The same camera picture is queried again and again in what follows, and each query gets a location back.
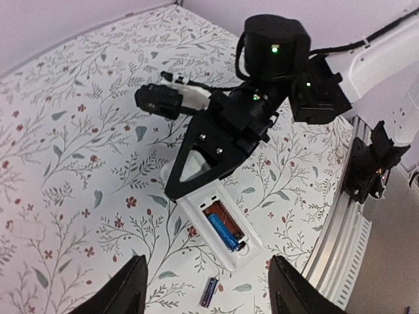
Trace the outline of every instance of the battery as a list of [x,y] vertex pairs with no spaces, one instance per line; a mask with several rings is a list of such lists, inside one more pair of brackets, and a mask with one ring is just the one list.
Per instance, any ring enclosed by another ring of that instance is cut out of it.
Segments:
[[217,289],[218,279],[211,278],[208,282],[208,285],[205,289],[204,295],[202,297],[201,306],[208,308],[210,306],[211,299]]
[[225,209],[225,206],[220,201],[213,202],[210,206],[203,210],[205,216],[210,214],[216,214],[226,228],[234,235],[237,241],[240,241],[244,237],[243,231],[236,224],[234,219],[229,215],[228,211]]
[[232,252],[237,251],[240,248],[240,244],[221,219],[216,214],[210,214],[207,218],[228,249]]

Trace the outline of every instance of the red flower print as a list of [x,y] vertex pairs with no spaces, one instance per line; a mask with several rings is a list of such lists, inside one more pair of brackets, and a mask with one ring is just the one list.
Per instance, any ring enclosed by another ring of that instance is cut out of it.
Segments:
[[91,256],[94,255],[94,249],[93,249],[93,247],[90,247],[89,249],[88,248],[85,248],[84,249],[84,252],[86,253],[86,256],[87,257],[91,257]]
[[120,218],[117,218],[115,221],[115,228],[122,228],[124,226],[124,223]]
[[13,225],[13,220],[6,221],[6,229],[9,230]]
[[191,227],[187,228],[187,230],[188,230],[188,236],[189,237],[194,237],[194,236],[197,235],[196,229],[195,229],[194,226],[191,226]]
[[46,260],[48,260],[48,259],[52,259],[52,251],[51,250],[45,250],[44,251],[44,254],[45,254],[45,259]]
[[81,214],[87,218],[90,215],[90,211],[86,208],[84,211],[81,212]]
[[125,201],[128,208],[137,206],[137,200],[133,196],[126,198]]

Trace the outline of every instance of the black bracket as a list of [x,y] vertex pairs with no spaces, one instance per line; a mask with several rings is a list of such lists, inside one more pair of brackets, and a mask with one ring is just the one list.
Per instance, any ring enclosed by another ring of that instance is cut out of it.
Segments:
[[396,166],[408,149],[410,145],[394,146],[384,129],[384,121],[380,121],[371,132],[369,146],[356,137],[349,156],[345,192],[361,204],[365,202],[368,194],[375,198],[381,196],[385,189],[383,174]]

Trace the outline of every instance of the blue battery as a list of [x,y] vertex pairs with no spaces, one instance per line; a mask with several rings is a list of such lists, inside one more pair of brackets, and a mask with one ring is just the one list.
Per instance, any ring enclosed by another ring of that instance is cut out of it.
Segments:
[[237,251],[240,244],[221,219],[216,214],[210,214],[207,218],[228,249],[232,252]]

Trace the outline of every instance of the table surface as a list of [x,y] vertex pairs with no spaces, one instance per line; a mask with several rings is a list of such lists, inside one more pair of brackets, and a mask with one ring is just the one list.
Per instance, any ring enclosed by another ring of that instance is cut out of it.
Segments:
[[[289,106],[280,107],[269,144],[223,181],[265,247],[229,273],[163,193],[160,169],[188,119],[149,116],[134,102],[163,69],[234,86],[236,41],[169,6],[81,35],[0,82],[0,312],[67,313],[144,254],[148,313],[270,313],[270,257],[302,271],[352,127],[342,118],[292,124]],[[45,237],[16,233],[29,227]],[[198,303],[212,276],[221,285],[205,310]]]

